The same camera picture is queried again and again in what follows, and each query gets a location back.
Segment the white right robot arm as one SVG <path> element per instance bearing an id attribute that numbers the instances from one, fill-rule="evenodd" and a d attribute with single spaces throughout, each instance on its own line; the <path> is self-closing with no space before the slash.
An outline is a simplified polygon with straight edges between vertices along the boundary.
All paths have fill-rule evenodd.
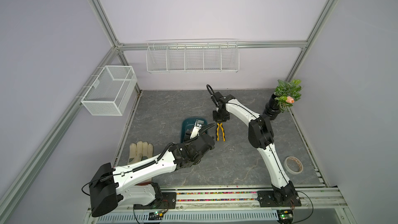
<path id="1" fill-rule="evenodd" d="M 298 200 L 299 195 L 294 184 L 277 155 L 269 116 L 251 111 L 230 94 L 223 96 L 220 92 L 214 92 L 210 85 L 207 85 L 207 90 L 216 106 L 213 111 L 213 120 L 216 123 L 228 121 L 232 114 L 248 127 L 248 141 L 260 153 L 266 165 L 276 204 L 283 206 Z"/>

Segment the large yellow black pliers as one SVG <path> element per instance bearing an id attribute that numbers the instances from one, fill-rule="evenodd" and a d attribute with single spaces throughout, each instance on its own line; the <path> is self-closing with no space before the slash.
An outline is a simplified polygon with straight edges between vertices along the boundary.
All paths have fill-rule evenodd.
<path id="1" fill-rule="evenodd" d="M 217 123 L 216 138 L 217 138 L 217 141 L 223 141 L 223 142 L 226 141 L 226 135 L 225 135 L 225 131 L 224 131 L 222 122 Z"/>

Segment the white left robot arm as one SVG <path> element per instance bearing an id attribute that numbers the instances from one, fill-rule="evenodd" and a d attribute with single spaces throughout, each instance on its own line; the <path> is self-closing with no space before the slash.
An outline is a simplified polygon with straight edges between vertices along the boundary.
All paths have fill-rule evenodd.
<path id="1" fill-rule="evenodd" d="M 213 137 L 203 133 L 184 143 L 169 143 L 159 155 L 132 165 L 103 164 L 88 182 L 92 217 L 106 215 L 119 205 L 158 204 L 163 201 L 158 184 L 144 182 L 190 168 L 214 147 Z"/>

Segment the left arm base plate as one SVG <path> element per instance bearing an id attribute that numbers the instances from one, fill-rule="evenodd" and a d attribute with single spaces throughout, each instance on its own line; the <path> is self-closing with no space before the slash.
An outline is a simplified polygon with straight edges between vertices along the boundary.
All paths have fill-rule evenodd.
<path id="1" fill-rule="evenodd" d="M 134 209 L 175 209 L 177 193 L 164 192 L 160 199 L 155 199 L 148 205 L 135 204 Z"/>

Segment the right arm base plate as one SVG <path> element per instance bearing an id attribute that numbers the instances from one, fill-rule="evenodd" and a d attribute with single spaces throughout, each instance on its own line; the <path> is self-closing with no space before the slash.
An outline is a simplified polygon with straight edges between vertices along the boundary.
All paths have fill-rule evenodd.
<path id="1" fill-rule="evenodd" d="M 300 207 L 300 197 L 296 191 L 258 191 L 257 200 L 261 207 Z"/>

